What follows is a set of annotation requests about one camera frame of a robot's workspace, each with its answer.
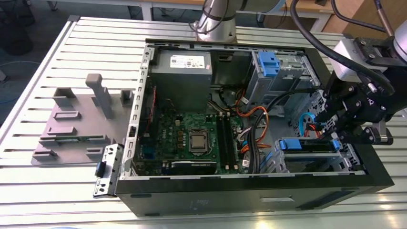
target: cpu socket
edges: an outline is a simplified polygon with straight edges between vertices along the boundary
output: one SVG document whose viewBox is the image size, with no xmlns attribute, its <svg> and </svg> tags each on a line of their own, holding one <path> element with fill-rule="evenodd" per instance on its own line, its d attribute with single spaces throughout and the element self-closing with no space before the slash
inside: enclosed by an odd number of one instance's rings
<svg viewBox="0 0 407 229">
<path fill-rule="evenodd" d="M 202 156 L 208 152 L 208 131 L 194 129 L 190 131 L 190 152 Z"/>
</svg>

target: power supply label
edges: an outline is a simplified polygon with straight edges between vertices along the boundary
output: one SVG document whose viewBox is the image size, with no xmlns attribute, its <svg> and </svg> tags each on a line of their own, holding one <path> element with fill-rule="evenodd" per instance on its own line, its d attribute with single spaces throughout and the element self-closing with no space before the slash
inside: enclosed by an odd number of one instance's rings
<svg viewBox="0 0 407 229">
<path fill-rule="evenodd" d="M 171 56 L 171 68 L 204 68 L 203 56 Z"/>
</svg>

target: metal plate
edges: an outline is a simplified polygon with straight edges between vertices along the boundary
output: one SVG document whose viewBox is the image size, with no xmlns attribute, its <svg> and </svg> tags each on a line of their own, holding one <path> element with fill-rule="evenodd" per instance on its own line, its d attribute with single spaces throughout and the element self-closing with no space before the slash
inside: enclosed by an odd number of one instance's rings
<svg viewBox="0 0 407 229">
<path fill-rule="evenodd" d="M 239 43 L 311 47 L 298 31 L 238 27 L 236 33 Z M 325 33 L 317 37 L 331 48 L 343 38 Z M 135 228 L 136 224 L 140 228 L 239 229 L 329 225 L 343 229 L 345 222 L 353 228 L 406 227 L 407 120 L 402 112 L 389 122 L 394 145 L 375 147 L 395 186 L 323 210 L 138 218 L 119 199 L 92 199 L 95 165 L 32 166 L 32 150 L 55 105 L 51 97 L 56 87 L 70 86 L 76 94 L 92 93 L 84 79 L 88 73 L 102 72 L 111 94 L 136 88 L 146 38 L 194 40 L 195 35 L 184 23 L 86 17 L 67 23 L 0 130 L 0 227 Z M 326 57 L 325 62 L 333 69 Z"/>
</svg>

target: ram slot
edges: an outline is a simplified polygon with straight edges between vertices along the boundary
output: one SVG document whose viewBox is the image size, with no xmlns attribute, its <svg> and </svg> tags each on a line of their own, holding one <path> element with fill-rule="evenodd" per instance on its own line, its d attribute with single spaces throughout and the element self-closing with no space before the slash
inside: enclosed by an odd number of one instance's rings
<svg viewBox="0 0 407 229">
<path fill-rule="evenodd" d="M 238 169 L 235 147 L 234 147 L 234 132 L 231 129 L 231 120 L 228 117 L 223 119 L 223 128 L 224 128 L 224 140 L 227 145 L 230 169 Z"/>
<path fill-rule="evenodd" d="M 216 131 L 218 131 L 218 146 L 219 146 L 219 157 L 220 157 L 220 167 L 230 169 L 228 166 L 228 153 L 227 145 L 224 139 L 224 127 L 223 127 L 223 117 L 216 117 Z"/>
</svg>

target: white label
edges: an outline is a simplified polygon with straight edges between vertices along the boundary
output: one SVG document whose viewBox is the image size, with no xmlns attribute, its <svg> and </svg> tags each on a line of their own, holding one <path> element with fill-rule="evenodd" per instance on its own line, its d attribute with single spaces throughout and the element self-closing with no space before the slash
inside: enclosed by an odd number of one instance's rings
<svg viewBox="0 0 407 229">
<path fill-rule="evenodd" d="M 248 99 L 244 98 L 244 96 L 242 97 L 242 100 L 240 100 L 244 104 L 248 103 Z"/>
<path fill-rule="evenodd" d="M 204 68 L 203 56 L 171 56 L 171 68 Z"/>
<path fill-rule="evenodd" d="M 243 160 L 242 161 L 242 166 L 248 168 L 250 165 L 250 161 L 248 160 Z"/>
</svg>

